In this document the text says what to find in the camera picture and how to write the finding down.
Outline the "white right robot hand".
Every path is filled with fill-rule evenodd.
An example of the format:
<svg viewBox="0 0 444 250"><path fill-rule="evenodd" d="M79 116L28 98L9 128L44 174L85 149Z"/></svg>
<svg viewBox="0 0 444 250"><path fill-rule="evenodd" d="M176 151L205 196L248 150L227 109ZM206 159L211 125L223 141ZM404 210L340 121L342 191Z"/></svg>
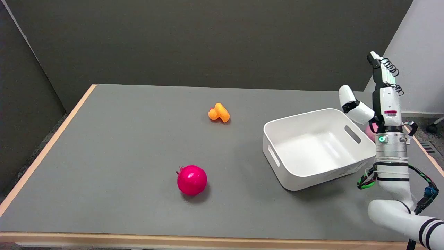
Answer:
<svg viewBox="0 0 444 250"><path fill-rule="evenodd" d="M357 100L351 88L343 85L338 90L340 106L348 118L359 124L377 123L378 127L401 126L401 100L404 94L396 84L395 77L399 70L387 57L381 57L376 52L367 55L368 63L373 70L375 89L372 93L373 107L370 108Z"/></svg>

